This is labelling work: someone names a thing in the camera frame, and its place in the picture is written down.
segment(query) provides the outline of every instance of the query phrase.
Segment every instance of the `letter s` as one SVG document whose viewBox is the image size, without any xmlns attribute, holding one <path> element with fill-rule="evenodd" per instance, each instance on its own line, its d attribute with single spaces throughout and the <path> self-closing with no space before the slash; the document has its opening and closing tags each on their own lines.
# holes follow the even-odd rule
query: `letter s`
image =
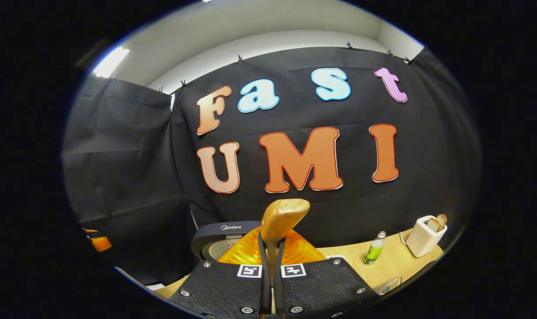
<svg viewBox="0 0 537 319">
<path fill-rule="evenodd" d="M 347 74 L 336 67 L 317 69 L 311 73 L 311 80 L 319 85 L 315 93 L 324 101 L 347 99 L 351 95 L 351 87 L 346 79 Z"/>
</svg>

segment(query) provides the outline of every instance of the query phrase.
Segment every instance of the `ceiling light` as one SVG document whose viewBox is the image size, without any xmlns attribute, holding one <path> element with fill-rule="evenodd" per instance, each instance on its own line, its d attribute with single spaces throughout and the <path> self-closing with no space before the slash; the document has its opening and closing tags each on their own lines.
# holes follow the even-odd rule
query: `ceiling light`
<svg viewBox="0 0 537 319">
<path fill-rule="evenodd" d="M 118 47 L 109 53 L 95 69 L 93 73 L 96 73 L 98 77 L 108 78 L 111 75 L 111 72 L 119 65 L 121 60 L 127 56 L 127 53 L 131 52 L 129 49 L 123 49 L 123 47 Z"/>
</svg>

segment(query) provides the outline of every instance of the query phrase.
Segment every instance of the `orange letter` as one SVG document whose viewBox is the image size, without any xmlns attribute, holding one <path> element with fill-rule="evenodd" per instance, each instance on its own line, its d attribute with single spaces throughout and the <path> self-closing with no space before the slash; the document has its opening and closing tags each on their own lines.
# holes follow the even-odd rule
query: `orange letter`
<svg viewBox="0 0 537 319">
<path fill-rule="evenodd" d="M 300 154 L 284 133 L 270 133 L 260 137 L 259 143 L 267 150 L 270 181 L 264 189 L 269 193 L 284 193 L 290 184 L 284 182 L 284 170 L 297 190 L 303 190 L 313 168 L 309 187 L 315 191 L 335 190 L 343 186 L 337 175 L 335 141 L 339 130 L 319 127 L 311 131 Z"/>
<path fill-rule="evenodd" d="M 396 127 L 390 124 L 377 124 L 369 128 L 376 141 L 376 172 L 373 180 L 377 183 L 388 182 L 398 177 L 394 161 L 394 135 Z"/>
<path fill-rule="evenodd" d="M 228 173 L 226 182 L 217 179 L 217 175 L 215 174 L 215 167 L 213 165 L 213 154 L 215 154 L 215 149 L 207 147 L 197 150 L 197 156 L 201 160 L 203 178 L 209 188 L 222 194 L 230 194 L 239 188 L 239 168 L 236 165 L 236 151 L 238 151 L 238 149 L 239 143 L 235 142 L 225 143 L 219 147 L 219 151 L 225 155 L 225 164 Z"/>
<path fill-rule="evenodd" d="M 199 127 L 197 128 L 197 135 L 203 135 L 219 126 L 219 120 L 213 117 L 213 112 L 216 112 L 217 115 L 223 114 L 225 109 L 223 97 L 228 97 L 229 95 L 231 95 L 231 88 L 225 85 L 197 101 L 197 106 L 199 106 Z"/>
</svg>

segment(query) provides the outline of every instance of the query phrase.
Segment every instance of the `ceiling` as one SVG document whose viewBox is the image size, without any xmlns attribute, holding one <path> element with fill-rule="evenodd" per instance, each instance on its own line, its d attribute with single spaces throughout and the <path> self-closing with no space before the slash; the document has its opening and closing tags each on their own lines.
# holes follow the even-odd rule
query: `ceiling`
<svg viewBox="0 0 537 319">
<path fill-rule="evenodd" d="M 286 30 L 327 30 L 376 40 L 381 20 L 339 0 L 213 0 L 134 32 L 117 78 L 148 86 L 189 58 L 233 40 Z"/>
</svg>

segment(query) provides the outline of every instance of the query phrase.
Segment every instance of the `midea logo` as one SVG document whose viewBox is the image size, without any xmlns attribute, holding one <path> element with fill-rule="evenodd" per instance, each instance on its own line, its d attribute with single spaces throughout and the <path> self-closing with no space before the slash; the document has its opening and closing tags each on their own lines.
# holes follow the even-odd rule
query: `midea logo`
<svg viewBox="0 0 537 319">
<path fill-rule="evenodd" d="M 221 226 L 221 230 L 240 230 L 240 226 Z"/>
</svg>

